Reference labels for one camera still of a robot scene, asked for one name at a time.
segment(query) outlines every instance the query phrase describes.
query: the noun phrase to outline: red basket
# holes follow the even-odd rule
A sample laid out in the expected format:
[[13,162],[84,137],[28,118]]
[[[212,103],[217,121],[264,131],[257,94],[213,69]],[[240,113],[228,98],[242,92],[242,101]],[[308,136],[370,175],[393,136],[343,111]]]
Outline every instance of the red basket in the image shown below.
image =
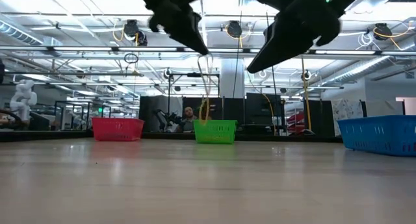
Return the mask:
[[92,118],[94,138],[99,141],[139,140],[143,124],[141,119]]

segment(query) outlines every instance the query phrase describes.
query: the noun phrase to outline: plastic basket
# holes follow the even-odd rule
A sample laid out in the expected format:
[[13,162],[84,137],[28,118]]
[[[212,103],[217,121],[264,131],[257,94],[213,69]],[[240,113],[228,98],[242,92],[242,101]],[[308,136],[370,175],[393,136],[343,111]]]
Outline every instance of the plastic basket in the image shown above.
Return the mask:
[[348,149],[416,156],[416,116],[381,116],[338,121]]
[[99,141],[135,141],[141,138],[144,121],[124,118],[92,118],[94,138]]
[[194,120],[195,137],[198,143],[234,143],[235,120]]

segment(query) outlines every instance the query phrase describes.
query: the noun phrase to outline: green basket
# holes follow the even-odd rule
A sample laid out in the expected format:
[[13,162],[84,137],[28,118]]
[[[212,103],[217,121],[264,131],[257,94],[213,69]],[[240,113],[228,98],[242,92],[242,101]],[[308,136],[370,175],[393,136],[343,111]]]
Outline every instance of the green basket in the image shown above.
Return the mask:
[[197,143],[234,143],[235,120],[194,120]]

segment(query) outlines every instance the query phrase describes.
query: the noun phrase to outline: blue basket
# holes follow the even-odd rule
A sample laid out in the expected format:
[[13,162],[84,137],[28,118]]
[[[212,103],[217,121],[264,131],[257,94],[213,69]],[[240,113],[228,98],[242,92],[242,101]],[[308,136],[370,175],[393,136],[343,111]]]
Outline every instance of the blue basket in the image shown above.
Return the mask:
[[416,116],[339,120],[348,149],[393,156],[416,156]]

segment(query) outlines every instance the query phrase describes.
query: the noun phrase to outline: white robot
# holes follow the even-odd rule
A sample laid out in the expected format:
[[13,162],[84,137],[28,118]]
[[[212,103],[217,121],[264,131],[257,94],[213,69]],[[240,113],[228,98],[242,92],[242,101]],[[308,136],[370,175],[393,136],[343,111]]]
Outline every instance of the white robot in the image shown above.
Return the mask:
[[33,81],[21,80],[16,85],[16,93],[10,100],[10,110],[19,116],[22,121],[29,120],[31,106],[36,105],[38,102],[37,94],[32,92],[33,86]]

